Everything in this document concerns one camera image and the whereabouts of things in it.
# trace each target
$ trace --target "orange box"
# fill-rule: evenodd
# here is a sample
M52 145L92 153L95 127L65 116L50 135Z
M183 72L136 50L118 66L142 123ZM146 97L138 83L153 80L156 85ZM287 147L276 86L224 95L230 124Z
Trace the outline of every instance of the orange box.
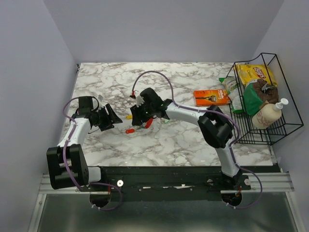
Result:
M196 106L226 105L229 104L227 91L224 89L194 91Z

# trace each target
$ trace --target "marble table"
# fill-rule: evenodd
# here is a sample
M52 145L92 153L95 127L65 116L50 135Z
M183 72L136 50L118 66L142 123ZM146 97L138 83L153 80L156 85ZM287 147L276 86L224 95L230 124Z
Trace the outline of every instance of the marble table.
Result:
M129 97L137 76L156 70L170 78L175 99L181 104L194 106L193 91L223 88L218 81L225 77L230 63L82 63L73 97L101 95L101 104L109 103L123 120L115 128L89 134L83 144L88 165L102 166L220 166L215 150L206 144L199 127L181 121L155 119L149 129L126 134L132 128L130 107L135 104ZM169 85L158 74L149 73L140 79L136 90L152 87L162 98L171 98ZM72 115L78 102L70 105ZM221 106L230 114L228 106ZM66 121L62 136L69 128ZM272 165L273 156L267 145L234 146L240 165Z

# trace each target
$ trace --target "wire basket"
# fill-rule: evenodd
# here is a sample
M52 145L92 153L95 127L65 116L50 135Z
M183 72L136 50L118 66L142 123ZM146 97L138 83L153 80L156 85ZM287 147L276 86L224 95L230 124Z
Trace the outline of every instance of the wire basket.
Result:
M269 69L271 69L272 73L274 74L274 78L278 83L277 88L279 93L279 99L286 98L289 100L289 104L282 109L281 118L271 124L265 130L257 129L252 124L252 117L245 113L246 106L243 100L244 86L240 81L238 70L236 67L236 64L239 63L264 65L267 70L267 75L272 83L272 79L269 75ZM234 114L232 111L232 104L230 104L231 116L240 128L240 139L238 140L238 143L273 145L274 143L280 141L281 139L293 133L304 125L276 54L261 53L258 57L252 60L235 62L226 77L231 76L235 77L236 82L240 86L238 88L238 91L244 111L244 113Z

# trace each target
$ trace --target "white pump dispenser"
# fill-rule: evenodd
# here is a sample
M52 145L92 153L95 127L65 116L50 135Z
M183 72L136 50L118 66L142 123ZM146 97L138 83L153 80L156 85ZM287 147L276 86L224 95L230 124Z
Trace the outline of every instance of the white pump dispenser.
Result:
M258 129L266 129L272 123L277 121L281 115L283 105L287 105L289 101L285 98L282 98L280 102L276 104L267 104L265 105L256 115L252 118L252 123Z

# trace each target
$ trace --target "green object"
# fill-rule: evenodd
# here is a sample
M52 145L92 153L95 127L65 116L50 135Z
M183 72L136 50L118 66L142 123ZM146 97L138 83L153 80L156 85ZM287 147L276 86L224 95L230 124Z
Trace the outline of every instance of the green object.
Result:
M249 83L243 93L244 109L246 109L247 114L250 116L254 116L259 112L260 105L264 103L253 89L253 84L254 83Z
M232 101L232 111L234 114L242 113L242 105L240 101L240 96L238 92L239 85L236 82L234 77L226 77L226 78L219 78L219 81L224 85L225 89L227 90L228 97Z

